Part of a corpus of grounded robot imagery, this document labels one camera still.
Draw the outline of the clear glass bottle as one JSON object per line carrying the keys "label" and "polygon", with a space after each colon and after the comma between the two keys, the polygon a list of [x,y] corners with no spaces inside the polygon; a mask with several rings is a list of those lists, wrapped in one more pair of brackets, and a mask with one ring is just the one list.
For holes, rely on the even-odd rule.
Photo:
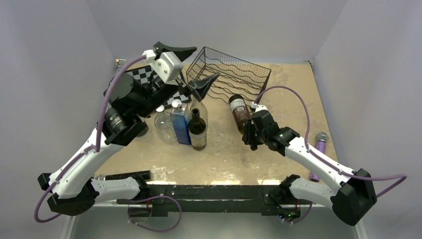
{"label": "clear glass bottle", "polygon": [[208,110],[206,106],[204,105],[203,101],[198,101],[195,97],[192,97],[192,104],[190,107],[190,116],[192,116],[193,109],[197,109],[200,112],[200,117],[205,121],[206,126],[208,128],[209,122],[208,122]]}

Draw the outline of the black wire wine rack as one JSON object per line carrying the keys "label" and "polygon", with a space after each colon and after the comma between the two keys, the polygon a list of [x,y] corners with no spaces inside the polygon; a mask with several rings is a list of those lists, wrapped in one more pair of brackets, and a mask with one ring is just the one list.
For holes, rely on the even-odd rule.
{"label": "black wire wine rack", "polygon": [[208,97],[228,103],[231,96],[240,95],[249,104],[266,89],[271,69],[205,46],[186,70],[186,80],[199,81],[216,73],[219,77]]}

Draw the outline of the dark green wine bottle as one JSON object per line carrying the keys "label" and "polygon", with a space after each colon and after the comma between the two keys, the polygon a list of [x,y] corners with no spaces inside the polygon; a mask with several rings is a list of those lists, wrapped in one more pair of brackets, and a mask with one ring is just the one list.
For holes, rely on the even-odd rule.
{"label": "dark green wine bottle", "polygon": [[199,109],[193,108],[191,113],[192,117],[188,123],[191,146],[194,150],[200,151],[207,145],[207,125],[201,118]]}

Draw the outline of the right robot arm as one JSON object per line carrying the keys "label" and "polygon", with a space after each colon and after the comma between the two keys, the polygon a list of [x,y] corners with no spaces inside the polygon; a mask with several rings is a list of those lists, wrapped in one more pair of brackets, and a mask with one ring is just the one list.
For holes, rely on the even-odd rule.
{"label": "right robot arm", "polygon": [[284,202],[303,199],[323,205],[350,226],[356,225],[377,202],[369,172],[355,171],[332,160],[306,143],[290,127],[279,127],[267,110],[256,111],[245,122],[242,140],[252,150],[266,145],[271,151],[317,174],[323,181],[319,184],[300,176],[289,176],[279,190]]}

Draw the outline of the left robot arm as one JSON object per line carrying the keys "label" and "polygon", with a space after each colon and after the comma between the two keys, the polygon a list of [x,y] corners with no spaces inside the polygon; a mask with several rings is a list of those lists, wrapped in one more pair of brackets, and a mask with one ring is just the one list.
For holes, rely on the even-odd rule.
{"label": "left robot arm", "polygon": [[104,92],[99,120],[88,140],[56,172],[38,177],[44,192],[42,200],[47,201],[56,216],[77,216],[94,204],[111,200],[141,204],[150,199],[149,186],[142,176],[99,180],[94,178],[94,173],[144,132],[147,128],[144,119],[175,93],[197,99],[206,96],[218,74],[188,83],[179,79],[183,61],[195,51],[195,47],[170,47],[157,42],[137,57],[136,62],[144,61],[152,68],[158,83],[145,86],[126,76],[133,61],[116,73]]}

